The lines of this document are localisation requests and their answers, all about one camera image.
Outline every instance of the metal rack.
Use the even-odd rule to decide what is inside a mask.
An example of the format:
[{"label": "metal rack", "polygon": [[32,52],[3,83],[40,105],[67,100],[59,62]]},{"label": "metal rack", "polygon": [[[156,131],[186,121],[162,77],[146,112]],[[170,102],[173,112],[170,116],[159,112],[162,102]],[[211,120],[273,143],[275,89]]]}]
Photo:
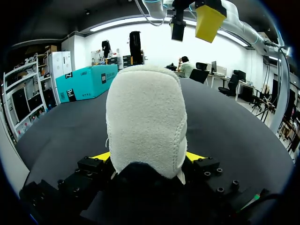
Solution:
[{"label": "metal rack", "polygon": [[[35,61],[34,62],[31,62],[31,63],[27,63],[21,67],[18,67],[12,71],[10,71],[9,73],[4,73],[3,75],[3,89],[4,89],[4,94],[3,94],[3,99],[4,99],[4,103],[6,105],[6,110],[7,110],[7,115],[8,115],[8,120],[10,122],[10,127],[11,127],[11,130],[14,132],[14,134],[16,135],[17,138],[19,138],[19,134],[17,133],[17,128],[22,125],[22,123],[24,123],[28,118],[30,118],[30,116],[35,113],[37,110],[39,110],[41,107],[44,108],[44,110],[46,111],[46,103],[45,103],[45,99],[44,99],[44,96],[43,96],[43,91],[42,91],[42,85],[41,85],[41,81],[40,81],[40,77],[39,77],[39,72],[38,72],[38,54],[36,53],[34,55],[35,57]],[[31,74],[28,74],[26,75],[25,77],[23,77],[22,79],[14,82],[13,84],[9,85],[8,86],[8,83],[7,83],[7,79],[11,76],[14,76],[14,75],[18,75],[20,72],[22,71],[26,71],[27,69],[29,68],[33,68],[33,70],[35,70],[34,73],[31,73]],[[21,121],[18,119],[18,116],[16,115],[16,112],[15,112],[15,107],[14,107],[14,103],[13,103],[13,100],[12,100],[12,94],[14,92],[16,92],[16,90],[19,90],[18,87],[19,85],[21,85],[22,83],[26,82],[27,80],[31,79],[31,78],[34,78],[34,77],[37,77],[37,81],[38,81],[38,91],[40,93],[40,96],[41,96],[41,100],[42,100],[42,104],[39,105],[38,107],[36,107],[35,109],[33,110],[30,110],[29,106],[28,106],[28,109],[30,111],[30,113],[25,117],[23,118]],[[27,96],[26,96],[26,92],[25,92],[25,98],[26,98],[26,101],[27,101],[27,105],[28,105],[28,99],[27,99]],[[13,108],[13,111],[16,115],[16,120],[17,120],[17,124],[14,124],[13,120],[12,120],[12,115],[11,115],[11,112],[10,112],[10,109],[9,109],[9,106],[8,106],[8,100],[11,100],[11,103],[12,103],[12,108]]]},{"label": "metal rack", "polygon": [[[44,64],[41,65],[41,66],[39,66],[39,67],[42,67],[42,68],[48,67],[49,66],[49,52],[48,51],[45,52],[42,56],[44,57]],[[53,81],[52,81],[53,77],[52,77],[52,74],[50,73],[50,69],[49,68],[48,68],[48,72],[49,72],[48,73],[49,74],[48,77],[45,77],[45,78],[41,79],[41,77],[38,76],[38,82],[42,83],[42,82],[50,81],[50,83],[51,83],[51,89],[52,89],[52,93],[53,93],[53,97],[54,97],[56,105],[58,105],[58,102],[57,102],[57,99],[56,99],[56,96],[55,96],[55,93],[54,93],[54,87],[53,87]],[[41,92],[41,98],[45,99],[43,91]]]}]

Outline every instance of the yellow bracket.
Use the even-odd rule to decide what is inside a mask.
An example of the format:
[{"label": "yellow bracket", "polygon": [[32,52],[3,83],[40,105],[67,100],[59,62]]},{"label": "yellow bracket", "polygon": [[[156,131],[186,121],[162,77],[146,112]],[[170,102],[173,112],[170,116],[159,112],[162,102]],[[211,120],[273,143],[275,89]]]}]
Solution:
[{"label": "yellow bracket", "polygon": [[[98,159],[101,159],[103,160],[104,162],[110,157],[110,152],[106,152],[106,153],[103,153],[101,155],[98,155],[98,156],[94,156],[94,157],[90,157],[90,158],[98,158]],[[191,160],[192,162],[194,160],[198,160],[200,158],[206,158],[206,157],[203,157],[203,156],[199,156],[199,155],[196,155],[194,153],[190,153],[190,152],[187,152],[187,157],[189,158],[189,160]]]},{"label": "yellow bracket", "polygon": [[212,43],[226,16],[207,5],[197,8],[196,13],[196,38]]}]

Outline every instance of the white refrigerator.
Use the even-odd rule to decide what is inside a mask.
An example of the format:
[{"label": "white refrigerator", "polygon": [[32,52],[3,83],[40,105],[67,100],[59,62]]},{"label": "white refrigerator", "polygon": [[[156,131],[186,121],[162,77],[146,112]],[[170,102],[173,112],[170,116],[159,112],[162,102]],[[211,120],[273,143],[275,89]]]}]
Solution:
[{"label": "white refrigerator", "polygon": [[49,55],[49,69],[52,76],[53,92],[57,99],[57,104],[60,104],[56,78],[72,72],[71,52],[52,52]]}]

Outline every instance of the green shirt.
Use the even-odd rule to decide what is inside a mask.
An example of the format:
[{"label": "green shirt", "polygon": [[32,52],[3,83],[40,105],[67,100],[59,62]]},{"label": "green shirt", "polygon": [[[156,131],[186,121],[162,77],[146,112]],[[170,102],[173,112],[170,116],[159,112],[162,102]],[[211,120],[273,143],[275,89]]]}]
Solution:
[{"label": "green shirt", "polygon": [[180,71],[185,72],[186,78],[189,78],[189,76],[191,76],[193,69],[196,69],[196,66],[194,66],[190,62],[184,62],[180,67]]}]

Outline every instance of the white plush object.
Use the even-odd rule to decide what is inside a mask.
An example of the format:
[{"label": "white plush object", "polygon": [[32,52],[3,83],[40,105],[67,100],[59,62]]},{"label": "white plush object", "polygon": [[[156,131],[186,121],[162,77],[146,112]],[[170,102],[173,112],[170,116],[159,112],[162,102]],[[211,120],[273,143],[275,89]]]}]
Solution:
[{"label": "white plush object", "polygon": [[187,114],[174,72],[154,66],[120,71],[108,92],[106,123],[116,172],[143,162],[167,178],[182,174]]}]

